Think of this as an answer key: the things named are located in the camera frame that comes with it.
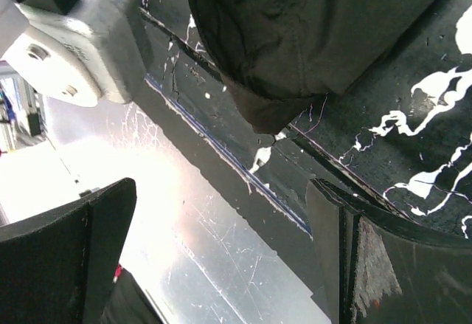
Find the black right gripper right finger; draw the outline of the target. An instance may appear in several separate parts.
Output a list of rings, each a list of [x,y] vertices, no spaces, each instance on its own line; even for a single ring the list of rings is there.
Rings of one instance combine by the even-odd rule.
[[[306,206],[333,323],[469,323],[471,243],[312,179]]]

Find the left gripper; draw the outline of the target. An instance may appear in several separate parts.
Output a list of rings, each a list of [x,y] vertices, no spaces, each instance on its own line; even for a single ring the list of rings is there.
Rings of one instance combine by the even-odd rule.
[[[126,104],[153,59],[138,0],[1,0],[1,59],[38,93]]]

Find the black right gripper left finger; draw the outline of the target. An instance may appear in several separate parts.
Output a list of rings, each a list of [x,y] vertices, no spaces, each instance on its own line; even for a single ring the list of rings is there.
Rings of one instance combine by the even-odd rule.
[[[124,178],[1,227],[1,322],[98,323],[135,206]]]

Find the black shirt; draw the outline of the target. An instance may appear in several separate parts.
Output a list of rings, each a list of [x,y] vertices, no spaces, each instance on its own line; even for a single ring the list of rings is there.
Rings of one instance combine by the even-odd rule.
[[[237,110],[277,134],[319,95],[343,94],[436,0],[188,0]]]

